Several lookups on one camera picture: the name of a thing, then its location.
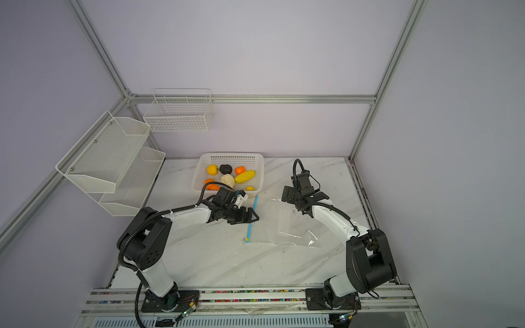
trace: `aluminum frame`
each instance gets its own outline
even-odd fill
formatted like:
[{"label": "aluminum frame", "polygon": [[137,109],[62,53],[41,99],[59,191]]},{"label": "aluminum frame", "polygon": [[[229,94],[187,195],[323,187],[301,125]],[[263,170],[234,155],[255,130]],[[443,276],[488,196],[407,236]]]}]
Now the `aluminum frame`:
[{"label": "aluminum frame", "polygon": [[[68,6],[71,8],[77,22],[79,23],[81,29],[86,34],[88,41],[92,45],[97,56],[101,60],[105,70],[117,86],[117,89],[122,95],[122,98],[119,99],[116,104],[111,108],[110,112],[117,115],[118,112],[124,108],[126,105],[128,109],[133,113],[137,120],[143,121],[142,115],[140,114],[137,104],[139,103],[150,103],[153,101],[153,95],[135,95],[133,94],[125,85],[122,77],[120,76],[115,64],[111,60],[109,52],[105,48],[101,37],[99,36],[96,28],[91,21],[84,5],[81,0],[65,0]],[[348,168],[351,173],[352,179],[358,195],[361,199],[363,210],[367,215],[370,226],[377,227],[377,222],[372,212],[372,208],[368,201],[368,197],[364,192],[364,189],[359,179],[359,174],[357,173],[355,164],[353,160],[355,159],[359,149],[362,145],[362,142],[372,124],[372,121],[380,107],[381,101],[384,97],[384,94],[390,85],[392,77],[395,73],[395,70],[401,60],[401,57],[407,47],[410,36],[417,25],[423,9],[428,0],[415,0],[412,6],[411,12],[408,16],[408,19],[404,25],[403,31],[400,34],[400,38],[396,44],[396,47],[392,53],[390,61],[386,67],[385,73],[381,80],[381,83],[378,87],[376,95],[215,95],[212,96],[214,103],[366,103],[370,104],[370,109],[366,116],[365,121],[360,129],[359,136],[354,143],[352,152],[349,156]],[[75,147],[78,151],[81,151],[85,147],[85,143],[90,140],[93,133],[96,133],[96,130],[100,126],[92,126],[92,128],[86,132],[86,134],[77,142]],[[158,144],[156,143],[153,136],[150,135],[148,142],[151,145],[151,148],[160,150]],[[7,223],[7,225],[0,232],[0,258],[2,258],[10,245],[13,244],[20,233],[20,231],[30,222],[34,215],[38,212],[47,198],[51,193],[58,187],[60,182],[64,177],[58,172],[51,174],[45,182],[40,186],[40,188],[33,194],[33,196],[23,205],[23,207],[17,212],[17,214]],[[414,324],[416,320],[418,325],[421,325],[422,328],[426,328],[426,324],[420,324],[419,322],[424,323],[424,319],[420,310],[414,311],[417,314],[411,316]]]},{"label": "aluminum frame", "polygon": [[403,27],[399,40],[397,41],[397,44],[394,48],[394,52],[392,53],[390,61],[386,66],[385,73],[377,89],[375,103],[370,105],[368,114],[366,115],[363,125],[361,126],[361,130],[359,131],[358,138],[355,140],[354,146],[352,147],[352,152],[349,156],[351,161],[353,161],[357,156],[359,149],[363,144],[363,140],[366,134],[368,133],[368,130],[372,126],[372,121],[374,120],[374,117],[377,114],[377,110],[380,107],[385,92],[388,89],[390,82],[392,81],[392,77],[394,76],[394,73],[401,61],[401,58],[403,57],[403,53],[405,52],[408,42],[410,41],[410,37],[414,32],[414,29],[417,23],[419,22],[421,15],[423,14],[423,10],[425,9],[427,2],[428,0],[415,0],[414,4],[412,5],[410,14],[408,15],[408,19],[406,20],[405,26]]},{"label": "aluminum frame", "polygon": [[[363,103],[374,104],[373,94],[213,94],[213,103]],[[131,99],[134,104],[151,103],[152,94],[138,94]]]},{"label": "aluminum frame", "polygon": [[[180,290],[198,289],[201,300],[214,302],[199,303],[198,314],[283,314],[283,313],[341,313],[341,310],[308,311],[304,300],[306,288],[322,288],[322,284],[293,285],[293,286],[262,286],[262,287],[223,287],[223,288],[179,288]],[[294,290],[289,292],[257,292],[260,290]],[[247,293],[220,293],[215,291],[225,290],[254,290]],[[421,312],[410,285],[385,283],[374,289],[379,299],[374,299],[367,294],[360,294],[362,309],[360,312]],[[82,317],[96,316],[129,316],[133,315],[136,289],[94,289],[86,305],[79,315]],[[139,302],[144,300],[145,290],[139,296]],[[295,299],[295,301],[242,301],[221,302],[232,299]],[[162,316],[177,316],[175,313],[162,313]]]}]

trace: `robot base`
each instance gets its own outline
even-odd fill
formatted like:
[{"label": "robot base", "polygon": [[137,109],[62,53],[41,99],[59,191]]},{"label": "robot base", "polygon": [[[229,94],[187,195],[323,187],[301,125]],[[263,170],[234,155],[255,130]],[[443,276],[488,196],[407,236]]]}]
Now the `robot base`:
[{"label": "robot base", "polygon": [[323,288],[308,288],[306,293],[306,307],[308,310],[360,310],[361,301],[358,293],[348,294],[337,299],[337,306],[330,308]]},{"label": "robot base", "polygon": [[[198,303],[198,298],[201,295],[198,290],[179,290],[179,302],[173,311],[170,313],[182,313],[190,307],[191,301]],[[162,304],[147,290],[144,303],[142,303],[142,313],[162,312]]]}]

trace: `vent grille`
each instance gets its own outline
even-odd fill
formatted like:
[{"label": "vent grille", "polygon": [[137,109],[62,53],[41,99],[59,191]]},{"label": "vent grille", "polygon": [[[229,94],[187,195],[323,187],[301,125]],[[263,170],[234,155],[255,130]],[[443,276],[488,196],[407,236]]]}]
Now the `vent grille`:
[{"label": "vent grille", "polygon": [[[155,327],[154,317],[141,317],[142,323],[146,327]],[[134,316],[103,316],[97,318],[93,324],[93,328],[99,327],[118,327],[118,328],[129,328],[138,327],[139,324],[135,320]]]},{"label": "vent grille", "polygon": [[[156,320],[175,319],[175,316],[144,317],[146,327],[155,327]],[[183,319],[179,327],[253,327],[253,328],[315,328],[333,327],[328,323],[328,315],[321,313],[305,314],[263,314],[251,315],[191,315]],[[99,327],[138,327],[135,317],[114,316],[100,317],[95,320],[93,328]]]}]

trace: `wall-mounted shelf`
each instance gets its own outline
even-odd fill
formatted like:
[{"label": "wall-mounted shelf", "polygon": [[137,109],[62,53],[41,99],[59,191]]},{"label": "wall-mounted shelf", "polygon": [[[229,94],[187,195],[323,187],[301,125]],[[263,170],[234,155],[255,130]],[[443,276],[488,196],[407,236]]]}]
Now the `wall-mounted shelf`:
[{"label": "wall-mounted shelf", "polygon": [[208,131],[213,104],[208,89],[152,89],[154,99],[144,115],[153,132]]},{"label": "wall-mounted shelf", "polygon": [[106,112],[93,126],[100,128],[82,137],[82,147],[75,145],[56,169],[112,216],[134,216],[166,154],[143,147],[149,124]]},{"label": "wall-mounted shelf", "polygon": [[108,121],[73,163],[56,166],[85,193],[114,193],[150,134],[148,124],[131,118],[109,112],[101,118]]},{"label": "wall-mounted shelf", "polygon": [[146,202],[165,155],[155,149],[142,147],[117,190],[103,194],[99,200],[92,198],[112,216],[136,215]]}]

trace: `white plastic basket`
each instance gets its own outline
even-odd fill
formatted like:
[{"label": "white plastic basket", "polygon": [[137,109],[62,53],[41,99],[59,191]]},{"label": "white plastic basket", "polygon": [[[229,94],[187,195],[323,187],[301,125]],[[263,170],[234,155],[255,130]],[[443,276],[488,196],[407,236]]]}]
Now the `white plastic basket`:
[{"label": "white plastic basket", "polygon": [[154,100],[144,115],[153,132],[208,131],[213,118],[208,89],[151,89]]},{"label": "white plastic basket", "polygon": [[150,134],[146,123],[104,113],[104,127],[69,166],[55,166],[85,193],[114,193]]},{"label": "white plastic basket", "polygon": [[[248,195],[257,195],[263,188],[264,182],[264,158],[261,154],[250,154],[250,153],[206,153],[199,158],[195,173],[193,174],[192,188],[196,192],[201,192],[204,186],[204,181],[207,179],[213,179],[214,181],[220,182],[223,174],[221,172],[216,175],[209,175],[206,169],[208,166],[215,164],[220,167],[223,164],[229,164],[232,169],[236,167],[244,166],[246,170],[254,170],[255,177],[250,180],[235,184],[235,190],[244,190],[246,187],[252,186],[255,188],[254,191],[246,191]],[[206,190],[204,195],[209,196],[215,194],[217,191]]]}]

